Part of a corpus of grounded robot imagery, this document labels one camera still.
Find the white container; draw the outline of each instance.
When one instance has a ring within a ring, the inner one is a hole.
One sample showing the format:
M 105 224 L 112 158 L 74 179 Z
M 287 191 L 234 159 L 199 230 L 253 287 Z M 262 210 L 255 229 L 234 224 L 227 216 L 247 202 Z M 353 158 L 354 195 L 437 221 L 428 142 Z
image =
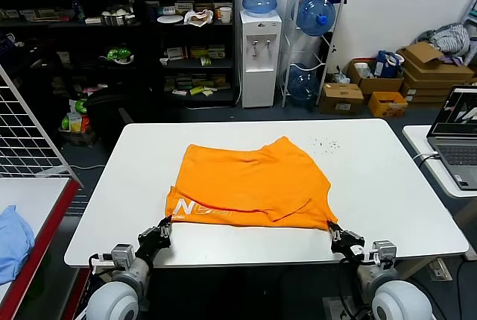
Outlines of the white container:
M 224 24 L 230 23 L 230 20 L 232 18 L 232 8 L 222 7 L 222 8 L 220 8 L 220 12 L 221 12 L 221 21 Z
M 369 78 L 371 75 L 371 69 L 367 63 L 356 63 L 355 69 L 362 78 Z

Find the water dispenser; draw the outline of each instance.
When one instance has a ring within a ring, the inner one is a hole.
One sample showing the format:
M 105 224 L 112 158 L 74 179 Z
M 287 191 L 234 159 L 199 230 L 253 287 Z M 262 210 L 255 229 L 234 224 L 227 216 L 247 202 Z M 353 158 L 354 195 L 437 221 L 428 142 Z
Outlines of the water dispenser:
M 240 12 L 242 107 L 274 104 L 282 20 L 275 10 L 265 16 Z

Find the cardboard box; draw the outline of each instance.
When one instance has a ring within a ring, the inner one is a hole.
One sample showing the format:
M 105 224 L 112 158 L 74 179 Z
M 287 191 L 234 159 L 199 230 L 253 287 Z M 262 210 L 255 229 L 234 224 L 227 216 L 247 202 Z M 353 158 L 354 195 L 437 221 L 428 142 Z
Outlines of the cardboard box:
M 436 63 L 436 49 L 426 43 L 420 43 L 419 48 L 411 47 L 399 50 L 398 53 L 405 58 L 405 69 L 417 80 L 467 81 L 474 76 L 474 72 L 467 66 Z
M 467 81 L 460 80 L 419 80 L 408 70 L 404 70 L 404 83 L 412 89 L 450 89 L 454 85 L 466 85 Z
M 355 84 L 324 84 L 320 112 L 353 115 L 361 109 L 363 93 Z
M 435 69 L 440 65 L 439 57 L 444 56 L 436 48 L 428 43 L 421 42 L 406 46 L 401 54 L 406 60 L 410 60 L 422 69 Z
M 452 88 L 448 87 L 446 89 L 413 89 L 405 82 L 401 86 L 399 91 L 402 96 L 448 96 Z
M 367 63 L 371 69 L 376 64 L 376 59 L 353 59 L 348 66 L 347 77 L 353 84 L 358 84 L 365 95 L 375 91 L 399 91 L 403 78 L 362 78 L 355 68 L 355 63 Z
M 404 116 L 407 106 L 398 92 L 373 92 L 369 103 L 374 117 Z
M 418 95 L 408 95 L 404 98 L 406 102 L 409 103 L 444 103 L 447 100 L 447 95 L 445 96 L 418 96 Z

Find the white desk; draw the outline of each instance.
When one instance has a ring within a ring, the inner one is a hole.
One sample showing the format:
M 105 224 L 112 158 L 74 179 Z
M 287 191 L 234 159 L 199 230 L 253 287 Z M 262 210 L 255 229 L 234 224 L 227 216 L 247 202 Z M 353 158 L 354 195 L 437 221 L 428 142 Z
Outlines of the white desk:
M 467 241 L 388 124 L 381 119 L 132 124 L 122 132 L 65 254 L 70 266 L 137 236 L 164 217 L 188 145 L 253 150 L 287 136 L 323 170 L 343 228 L 399 258 L 461 254 Z M 324 230 L 175 223 L 156 267 L 330 263 Z
M 424 126 L 405 126 L 402 133 L 409 141 L 417 154 L 430 153 L 434 149 L 427 142 L 427 133 L 431 125 Z M 425 166 L 432 173 L 442 190 L 451 198 L 464 200 L 477 200 L 477 191 L 463 191 L 455 183 L 454 179 L 447 171 L 440 160 L 427 160 Z M 460 210 L 454 217 L 455 221 L 461 227 L 469 221 L 477 218 L 477 201 L 469 203 L 464 209 Z
M 37 237 L 68 181 L 68 178 L 0 178 L 0 212 L 15 204 L 16 212 Z M 0 285 L 0 304 L 11 284 Z

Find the white cup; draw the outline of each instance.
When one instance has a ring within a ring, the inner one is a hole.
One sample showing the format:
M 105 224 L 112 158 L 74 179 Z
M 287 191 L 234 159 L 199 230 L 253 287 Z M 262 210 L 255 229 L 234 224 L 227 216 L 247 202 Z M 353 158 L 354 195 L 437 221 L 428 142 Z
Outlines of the white cup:
M 230 7 L 222 7 L 219 9 L 221 12 L 221 20 L 224 24 L 230 23 L 230 19 L 232 18 L 232 8 Z

